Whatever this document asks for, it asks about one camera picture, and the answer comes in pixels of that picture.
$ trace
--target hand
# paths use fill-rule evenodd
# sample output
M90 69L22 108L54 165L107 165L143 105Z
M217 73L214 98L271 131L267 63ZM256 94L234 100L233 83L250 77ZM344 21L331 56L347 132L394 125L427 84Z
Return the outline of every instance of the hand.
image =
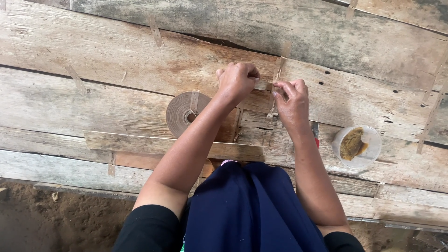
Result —
M274 86L284 90L288 96L285 101L278 92L272 92L279 111L280 120L291 138L311 132L309 117L308 87L302 79L289 82L280 81Z
M216 76L220 87L216 96L235 108L255 88L260 79L257 67L252 63L229 63L226 70L218 69Z

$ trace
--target left hand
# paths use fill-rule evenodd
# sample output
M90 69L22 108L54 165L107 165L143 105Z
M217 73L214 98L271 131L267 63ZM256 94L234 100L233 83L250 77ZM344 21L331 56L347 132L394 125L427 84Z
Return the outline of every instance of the left hand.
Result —
M249 95L260 79L258 69L252 63L229 63L226 70L218 69L216 76L220 81L216 96L224 98L233 108Z

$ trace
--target wooden floor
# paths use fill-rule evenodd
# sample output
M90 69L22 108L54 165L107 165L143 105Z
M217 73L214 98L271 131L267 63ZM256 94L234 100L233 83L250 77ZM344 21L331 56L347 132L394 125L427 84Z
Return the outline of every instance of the wooden floor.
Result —
M246 155L239 157L260 158L261 150L262 161L283 167L294 182L291 139L278 117L265 123L275 55L289 40L284 79L309 86L310 120L319 122L319 150L348 217L448 230L448 19L431 11L444 1L399 14L391 11L401 8L398 0L360 0L356 9L365 12L347 19L347 7L320 0L6 0L0 177L134 199L160 159L160 152L142 157L150 152L145 141L175 138L165 119L170 100L193 90L212 97L216 69L250 61L261 80L245 101L237 144ZM161 47L147 27L150 14L162 29ZM84 95L68 66L82 78ZM217 142L232 142L236 114ZM341 127L355 125L382 135L380 156L363 169L345 167L331 148ZM127 153L129 146L90 150L84 131L141 136L132 137L140 154ZM429 145L417 154L425 132ZM136 156L145 164L123 161ZM220 158L219 149L209 157Z

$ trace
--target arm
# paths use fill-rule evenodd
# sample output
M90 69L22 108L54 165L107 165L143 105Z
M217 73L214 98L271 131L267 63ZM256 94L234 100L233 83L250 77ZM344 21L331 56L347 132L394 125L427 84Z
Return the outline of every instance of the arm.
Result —
M296 191L308 216L322 235L333 231L352 233L344 209L325 170L308 122L308 87L303 80L274 84L288 95L273 92L280 119L294 144Z
M146 181L134 209L146 204L164 206L178 218L196 182L224 119L248 96L260 78L253 64L230 63L217 70L217 94L173 144Z

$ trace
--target soil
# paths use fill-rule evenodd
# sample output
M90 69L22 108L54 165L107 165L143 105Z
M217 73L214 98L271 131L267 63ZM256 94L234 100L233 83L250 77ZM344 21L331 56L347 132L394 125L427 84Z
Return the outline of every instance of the soil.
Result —
M110 251L133 201L40 191L32 185L3 183L0 200L0 251ZM413 230L385 228L379 223L350 222L366 252L433 252L413 238Z

